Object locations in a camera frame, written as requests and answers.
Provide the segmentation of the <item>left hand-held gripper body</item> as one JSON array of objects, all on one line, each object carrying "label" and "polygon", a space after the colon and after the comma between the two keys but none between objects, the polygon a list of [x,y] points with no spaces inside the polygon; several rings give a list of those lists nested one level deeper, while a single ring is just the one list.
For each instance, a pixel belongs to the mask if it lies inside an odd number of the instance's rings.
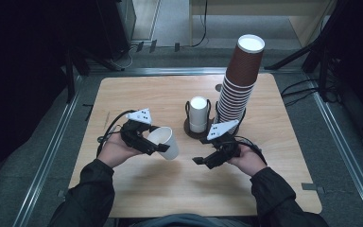
[{"label": "left hand-held gripper body", "polygon": [[152,118],[149,109],[130,111],[126,113],[127,122],[120,130],[121,138],[130,148],[151,155],[155,152],[156,144],[150,142],[143,135],[152,125]]}]

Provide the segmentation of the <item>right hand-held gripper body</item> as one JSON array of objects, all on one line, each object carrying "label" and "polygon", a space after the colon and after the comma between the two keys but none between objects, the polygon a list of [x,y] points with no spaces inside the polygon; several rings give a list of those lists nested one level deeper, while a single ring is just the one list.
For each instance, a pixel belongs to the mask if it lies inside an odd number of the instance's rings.
[{"label": "right hand-held gripper body", "polygon": [[207,136],[201,139],[202,144],[212,144],[216,149],[207,157],[207,160],[229,160],[234,157],[238,145],[233,135],[230,134],[230,130],[235,128],[238,123],[238,120],[231,120],[211,125]]}]

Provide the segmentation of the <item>white paper cup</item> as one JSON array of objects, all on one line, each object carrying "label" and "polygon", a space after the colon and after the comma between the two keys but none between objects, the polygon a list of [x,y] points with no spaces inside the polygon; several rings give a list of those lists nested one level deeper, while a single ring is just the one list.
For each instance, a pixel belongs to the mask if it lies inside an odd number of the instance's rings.
[{"label": "white paper cup", "polygon": [[205,97],[194,96],[189,103],[190,122],[193,125],[202,125],[207,121],[208,102]]},{"label": "white paper cup", "polygon": [[174,160],[179,155],[179,147],[171,128],[160,127],[152,131],[147,139],[156,145],[167,145],[166,151],[159,151],[166,160]]},{"label": "white paper cup", "polygon": [[190,127],[190,131],[193,132],[193,133],[202,133],[202,132],[205,132],[207,130],[207,124],[206,123],[201,124],[201,125],[195,125],[195,124],[190,123],[189,127]]}]

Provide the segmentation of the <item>black double cup holder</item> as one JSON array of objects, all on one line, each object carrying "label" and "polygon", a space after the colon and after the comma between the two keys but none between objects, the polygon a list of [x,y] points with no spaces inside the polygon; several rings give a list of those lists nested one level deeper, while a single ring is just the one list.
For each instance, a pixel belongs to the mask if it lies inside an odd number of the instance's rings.
[{"label": "black double cup holder", "polygon": [[195,139],[205,138],[207,136],[209,130],[210,130],[211,125],[213,123],[216,123],[213,119],[210,118],[210,112],[211,112],[211,108],[212,108],[211,101],[209,99],[207,99],[207,102],[208,102],[207,121],[205,122],[207,124],[207,130],[205,132],[202,132],[202,133],[193,133],[193,132],[190,131],[190,127],[189,127],[189,124],[191,123],[190,122],[190,117],[189,117],[189,112],[190,112],[189,103],[190,103],[190,100],[185,103],[184,110],[185,110],[185,114],[186,114],[186,119],[184,120],[183,128],[184,128],[185,133],[188,136],[192,137],[192,138],[195,138]]}]

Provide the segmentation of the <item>brown corrugated paper cup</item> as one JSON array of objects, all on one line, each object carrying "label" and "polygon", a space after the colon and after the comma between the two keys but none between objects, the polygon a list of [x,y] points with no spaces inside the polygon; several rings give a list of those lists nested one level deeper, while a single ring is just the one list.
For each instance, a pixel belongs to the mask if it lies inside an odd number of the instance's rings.
[{"label": "brown corrugated paper cup", "polygon": [[258,77],[265,41],[253,34],[238,38],[226,71],[227,79],[238,88],[252,86]]}]

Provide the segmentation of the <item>person's left hand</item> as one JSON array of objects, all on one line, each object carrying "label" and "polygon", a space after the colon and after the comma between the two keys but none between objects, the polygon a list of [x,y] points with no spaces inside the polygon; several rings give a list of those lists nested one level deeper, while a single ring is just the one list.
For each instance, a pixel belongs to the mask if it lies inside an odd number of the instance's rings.
[{"label": "person's left hand", "polygon": [[105,142],[97,159],[110,168],[115,168],[126,162],[129,158],[140,154],[141,152],[137,149],[128,147],[119,133],[114,133]]}]

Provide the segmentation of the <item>person's right hand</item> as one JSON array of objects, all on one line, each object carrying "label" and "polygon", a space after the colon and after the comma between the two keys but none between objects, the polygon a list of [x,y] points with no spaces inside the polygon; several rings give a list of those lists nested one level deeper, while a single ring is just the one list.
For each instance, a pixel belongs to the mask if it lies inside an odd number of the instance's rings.
[{"label": "person's right hand", "polygon": [[264,161],[249,147],[240,145],[240,154],[228,161],[229,164],[236,166],[243,173],[254,176],[257,172],[267,167]]}]

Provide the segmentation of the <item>person's torso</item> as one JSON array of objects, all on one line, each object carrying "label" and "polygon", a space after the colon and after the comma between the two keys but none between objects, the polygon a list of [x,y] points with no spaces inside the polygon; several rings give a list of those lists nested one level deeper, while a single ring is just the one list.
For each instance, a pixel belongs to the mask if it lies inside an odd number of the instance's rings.
[{"label": "person's torso", "polygon": [[196,214],[174,214],[159,218],[126,220],[119,227],[254,227],[236,218],[212,218]]}]

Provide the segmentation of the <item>black tripod stand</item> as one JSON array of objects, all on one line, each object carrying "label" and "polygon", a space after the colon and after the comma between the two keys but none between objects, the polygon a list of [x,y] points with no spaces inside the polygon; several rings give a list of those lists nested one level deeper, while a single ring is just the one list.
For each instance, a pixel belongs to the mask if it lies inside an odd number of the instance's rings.
[{"label": "black tripod stand", "polygon": [[125,68],[116,66],[114,63],[105,61],[97,55],[81,47],[70,46],[65,51],[65,76],[67,82],[67,102],[70,102],[76,96],[76,83],[74,70],[77,70],[82,76],[88,76],[91,72],[87,60],[95,61],[110,71],[124,71]]},{"label": "black tripod stand", "polygon": [[319,71],[318,92],[323,101],[337,95],[363,143],[363,0],[337,0],[315,41],[268,69],[277,70],[301,56],[306,56],[305,73]]}]

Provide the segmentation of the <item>dark cabinet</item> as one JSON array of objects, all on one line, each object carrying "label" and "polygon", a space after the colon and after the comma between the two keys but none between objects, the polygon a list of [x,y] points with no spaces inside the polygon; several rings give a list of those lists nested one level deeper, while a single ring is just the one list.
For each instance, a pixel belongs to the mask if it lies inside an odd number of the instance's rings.
[{"label": "dark cabinet", "polygon": [[136,23],[132,0],[96,0],[111,57],[130,49]]}]

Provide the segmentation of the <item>dark curtain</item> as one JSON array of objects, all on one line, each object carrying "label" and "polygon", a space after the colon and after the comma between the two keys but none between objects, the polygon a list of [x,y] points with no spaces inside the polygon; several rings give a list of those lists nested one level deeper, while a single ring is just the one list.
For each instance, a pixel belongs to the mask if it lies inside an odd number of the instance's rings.
[{"label": "dark curtain", "polygon": [[0,0],[0,165],[67,85],[45,0]]}]

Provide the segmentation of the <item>light wooden shelf unit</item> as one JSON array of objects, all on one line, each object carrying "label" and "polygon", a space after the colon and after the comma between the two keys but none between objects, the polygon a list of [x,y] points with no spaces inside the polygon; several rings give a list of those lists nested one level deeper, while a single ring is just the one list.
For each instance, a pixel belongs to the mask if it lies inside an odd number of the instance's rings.
[{"label": "light wooden shelf unit", "polygon": [[253,15],[287,16],[301,46],[317,35],[321,23],[331,15],[337,0],[188,0],[189,43],[193,44],[193,16]]}]

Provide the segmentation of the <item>metal floor rail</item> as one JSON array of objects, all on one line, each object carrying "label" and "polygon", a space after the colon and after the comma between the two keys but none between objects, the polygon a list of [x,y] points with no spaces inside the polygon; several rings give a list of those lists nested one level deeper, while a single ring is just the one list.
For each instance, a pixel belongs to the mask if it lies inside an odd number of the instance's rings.
[{"label": "metal floor rail", "polygon": [[50,168],[53,164],[57,151],[61,145],[62,138],[70,122],[74,109],[76,108],[79,98],[79,88],[83,84],[84,79],[82,76],[76,77],[76,93],[71,100],[65,105],[64,111],[60,117],[60,121],[54,130],[50,142],[45,150],[45,154],[38,167],[38,170],[32,180],[30,187],[27,190],[25,199],[21,208],[14,220],[12,227],[26,227],[31,214],[35,208],[38,198],[41,195],[43,186],[46,182]]},{"label": "metal floor rail", "polygon": [[200,76],[223,75],[226,67],[157,67],[157,68],[127,68],[111,71],[106,68],[93,69],[91,76],[101,77],[157,77],[157,76]]},{"label": "metal floor rail", "polygon": [[344,107],[325,102],[320,92],[314,94],[314,99],[363,202],[363,158],[358,157],[358,152],[363,151],[363,143],[357,139],[357,130]]}]

